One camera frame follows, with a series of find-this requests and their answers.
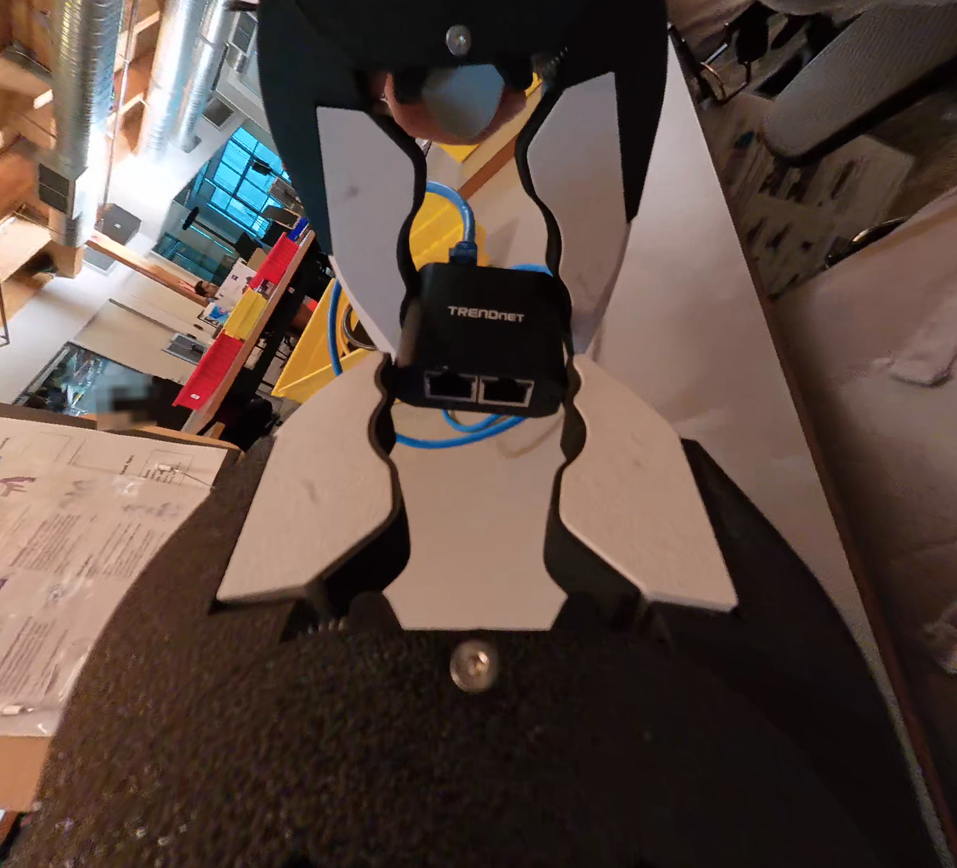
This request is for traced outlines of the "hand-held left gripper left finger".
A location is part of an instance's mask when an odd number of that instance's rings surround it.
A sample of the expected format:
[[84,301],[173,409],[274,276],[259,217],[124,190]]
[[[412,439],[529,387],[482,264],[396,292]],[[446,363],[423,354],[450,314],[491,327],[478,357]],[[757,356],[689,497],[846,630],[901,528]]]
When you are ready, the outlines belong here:
[[372,353],[277,431],[218,603],[348,606],[406,568],[411,538],[390,459],[388,368],[387,356]]

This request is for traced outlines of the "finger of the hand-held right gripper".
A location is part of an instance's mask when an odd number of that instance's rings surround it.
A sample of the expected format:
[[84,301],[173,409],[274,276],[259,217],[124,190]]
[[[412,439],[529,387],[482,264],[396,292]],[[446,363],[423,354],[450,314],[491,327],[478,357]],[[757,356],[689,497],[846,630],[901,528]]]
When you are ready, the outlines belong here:
[[578,355],[604,320],[630,236],[617,109],[613,72],[543,89],[516,145],[522,184],[548,230],[549,267],[568,294]]
[[389,118],[318,107],[331,263],[365,332],[395,357],[419,288],[410,236],[425,196],[426,162]]

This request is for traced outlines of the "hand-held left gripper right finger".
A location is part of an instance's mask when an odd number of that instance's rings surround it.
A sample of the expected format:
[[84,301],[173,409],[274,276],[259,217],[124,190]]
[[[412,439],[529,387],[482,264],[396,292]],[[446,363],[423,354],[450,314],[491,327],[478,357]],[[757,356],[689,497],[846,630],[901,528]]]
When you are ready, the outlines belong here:
[[603,614],[647,603],[729,612],[738,596],[682,441],[594,360],[575,356],[544,565]]

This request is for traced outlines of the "black network adapter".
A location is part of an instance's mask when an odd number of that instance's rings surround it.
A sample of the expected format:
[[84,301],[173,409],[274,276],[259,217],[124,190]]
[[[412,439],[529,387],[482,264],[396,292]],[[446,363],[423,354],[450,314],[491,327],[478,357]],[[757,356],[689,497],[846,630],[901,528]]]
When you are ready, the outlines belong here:
[[568,394],[564,286],[547,273],[430,263],[419,272],[390,388],[413,407],[543,418]]

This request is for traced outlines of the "grey desk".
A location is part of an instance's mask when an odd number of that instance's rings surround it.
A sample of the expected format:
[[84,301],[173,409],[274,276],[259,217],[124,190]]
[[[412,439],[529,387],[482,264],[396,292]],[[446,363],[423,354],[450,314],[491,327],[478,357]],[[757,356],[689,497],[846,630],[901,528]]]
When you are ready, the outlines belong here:
[[[699,442],[827,591],[906,744],[930,864],[955,866],[955,827],[924,727],[766,310],[670,49],[642,202],[589,355]],[[398,447],[412,555],[387,595],[403,626],[549,624],[562,597],[542,560],[559,439],[550,417],[447,451]]]

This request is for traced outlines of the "person's right hand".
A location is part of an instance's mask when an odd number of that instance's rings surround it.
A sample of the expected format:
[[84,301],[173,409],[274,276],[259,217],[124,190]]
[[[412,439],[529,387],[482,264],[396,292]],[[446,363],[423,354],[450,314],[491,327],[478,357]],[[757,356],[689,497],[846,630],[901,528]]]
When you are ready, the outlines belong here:
[[421,100],[403,101],[399,97],[395,76],[387,73],[383,84],[383,99],[389,114],[396,124],[415,140],[431,140],[432,116],[428,106]]

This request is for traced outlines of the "red storage bin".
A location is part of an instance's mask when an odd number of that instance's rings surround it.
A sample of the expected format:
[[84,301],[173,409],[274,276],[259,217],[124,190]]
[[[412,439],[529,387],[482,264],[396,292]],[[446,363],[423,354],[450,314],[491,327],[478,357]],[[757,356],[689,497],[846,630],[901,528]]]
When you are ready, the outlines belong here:
[[259,291],[264,285],[272,288],[278,286],[298,250],[298,242],[291,239],[287,232],[283,233],[250,279],[248,289]]
[[249,358],[255,342],[244,341],[226,333],[217,336],[203,357],[199,360],[194,371],[186,380],[176,396],[173,405],[193,412],[206,407],[218,408],[216,399],[223,390],[221,403],[225,393],[232,385],[233,379],[229,374],[234,366],[245,364]]

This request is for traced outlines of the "small yellow storage bin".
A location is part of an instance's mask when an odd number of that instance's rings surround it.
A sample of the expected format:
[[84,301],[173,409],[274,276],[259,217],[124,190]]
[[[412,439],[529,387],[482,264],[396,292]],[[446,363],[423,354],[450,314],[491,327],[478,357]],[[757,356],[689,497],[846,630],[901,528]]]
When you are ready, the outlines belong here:
[[269,301],[254,289],[247,289],[223,325],[222,336],[245,342],[257,328]]

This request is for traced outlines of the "black ceiling speaker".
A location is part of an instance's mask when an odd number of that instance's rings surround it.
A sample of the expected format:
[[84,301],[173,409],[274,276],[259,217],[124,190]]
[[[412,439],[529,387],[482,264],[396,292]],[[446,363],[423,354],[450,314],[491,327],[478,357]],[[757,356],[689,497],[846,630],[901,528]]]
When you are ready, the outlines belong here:
[[120,245],[128,245],[142,227],[142,219],[118,204],[109,204],[99,217],[97,230]]

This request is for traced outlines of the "silver ventilation duct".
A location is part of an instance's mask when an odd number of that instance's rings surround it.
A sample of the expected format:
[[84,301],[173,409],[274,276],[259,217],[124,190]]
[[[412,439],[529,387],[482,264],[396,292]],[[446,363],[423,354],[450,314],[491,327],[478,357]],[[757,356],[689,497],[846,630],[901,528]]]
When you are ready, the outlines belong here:
[[166,0],[138,152],[188,151],[226,48],[229,0]]
[[58,218],[56,237],[83,247],[105,187],[114,65],[126,0],[53,0],[54,146],[40,168],[40,198]]

